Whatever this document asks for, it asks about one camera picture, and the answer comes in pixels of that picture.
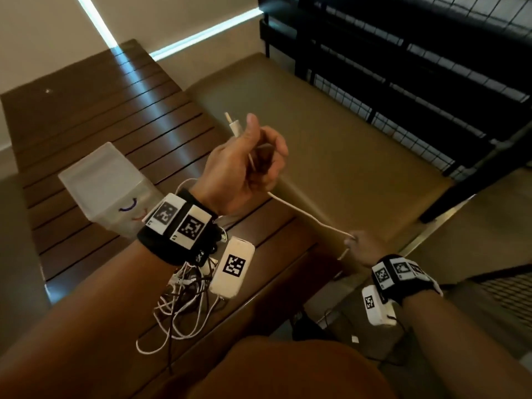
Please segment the person's right hand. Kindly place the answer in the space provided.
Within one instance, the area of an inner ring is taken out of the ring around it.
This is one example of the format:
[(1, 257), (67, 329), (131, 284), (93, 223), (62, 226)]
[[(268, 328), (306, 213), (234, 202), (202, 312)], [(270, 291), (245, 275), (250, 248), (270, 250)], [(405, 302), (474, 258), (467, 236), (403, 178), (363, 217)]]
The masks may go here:
[(394, 254), (394, 252), (383, 241), (368, 231), (355, 230), (351, 232), (363, 232), (362, 258), (354, 259), (349, 250), (350, 255), (357, 264), (370, 268), (376, 265), (383, 257)]

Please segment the person's left hand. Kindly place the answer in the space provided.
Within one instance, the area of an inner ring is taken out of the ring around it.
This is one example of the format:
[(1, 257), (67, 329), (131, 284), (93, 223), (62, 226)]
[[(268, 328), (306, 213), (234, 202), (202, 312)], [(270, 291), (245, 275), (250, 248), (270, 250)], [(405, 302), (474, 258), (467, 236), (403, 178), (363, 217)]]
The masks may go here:
[(289, 150), (284, 137), (261, 126), (260, 140), (244, 132), (216, 147), (190, 193), (218, 216), (233, 214), (256, 194), (270, 192), (286, 165)]

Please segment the person's left forearm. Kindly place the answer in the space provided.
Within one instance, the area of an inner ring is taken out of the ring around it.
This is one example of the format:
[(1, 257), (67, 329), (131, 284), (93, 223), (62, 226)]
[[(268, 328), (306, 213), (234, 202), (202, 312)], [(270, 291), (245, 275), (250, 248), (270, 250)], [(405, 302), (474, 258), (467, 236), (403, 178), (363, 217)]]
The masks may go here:
[(133, 242), (0, 357), (0, 399), (123, 398), (134, 345), (186, 253)]

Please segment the person's right forearm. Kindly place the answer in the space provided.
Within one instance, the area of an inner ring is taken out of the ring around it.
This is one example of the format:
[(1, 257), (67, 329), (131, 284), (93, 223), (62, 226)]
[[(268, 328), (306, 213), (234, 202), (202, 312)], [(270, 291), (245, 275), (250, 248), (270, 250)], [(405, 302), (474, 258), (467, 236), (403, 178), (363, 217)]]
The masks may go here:
[(423, 354), (459, 399), (532, 399), (532, 374), (432, 290), (402, 301)]

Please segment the black marker wristband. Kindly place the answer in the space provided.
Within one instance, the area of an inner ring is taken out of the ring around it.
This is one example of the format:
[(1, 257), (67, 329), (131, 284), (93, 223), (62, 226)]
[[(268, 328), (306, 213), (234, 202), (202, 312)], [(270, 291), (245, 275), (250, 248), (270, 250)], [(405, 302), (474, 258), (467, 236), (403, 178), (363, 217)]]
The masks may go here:
[(444, 296), (439, 284), (419, 265), (397, 254), (382, 257), (371, 267), (371, 277), (382, 303), (394, 301), (399, 305), (405, 298), (425, 290)]
[(137, 240), (163, 262), (179, 267), (203, 266), (214, 253), (223, 232), (217, 214), (187, 189), (167, 194), (143, 218)]

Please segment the dark wooden slatted table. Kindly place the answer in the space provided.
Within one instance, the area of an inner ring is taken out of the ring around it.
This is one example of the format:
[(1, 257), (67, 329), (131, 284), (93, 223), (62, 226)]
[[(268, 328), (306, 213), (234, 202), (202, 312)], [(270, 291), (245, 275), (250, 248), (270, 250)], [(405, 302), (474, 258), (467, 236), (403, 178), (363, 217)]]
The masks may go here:
[[(16, 259), (36, 254), (46, 307), (69, 295), (129, 239), (91, 223), (58, 178), (107, 142), (163, 194), (202, 173), (227, 130), (193, 102), (136, 40), (2, 96), (14, 145), (15, 186), (31, 242)], [(96, 398), (149, 399), (162, 387), (191, 386), (240, 338), (273, 332), (339, 270), (311, 228), (265, 194), (218, 224), (255, 247), (249, 276), (236, 298), (220, 300), (192, 339), (156, 354), (120, 341), (124, 374)]]

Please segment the translucent white plastic container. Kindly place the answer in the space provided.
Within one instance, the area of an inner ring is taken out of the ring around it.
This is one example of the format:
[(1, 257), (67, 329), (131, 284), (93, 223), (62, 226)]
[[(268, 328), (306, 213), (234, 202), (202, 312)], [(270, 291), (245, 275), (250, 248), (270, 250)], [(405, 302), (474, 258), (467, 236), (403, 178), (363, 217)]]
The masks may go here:
[(111, 142), (58, 175), (85, 217), (134, 239), (163, 194)]

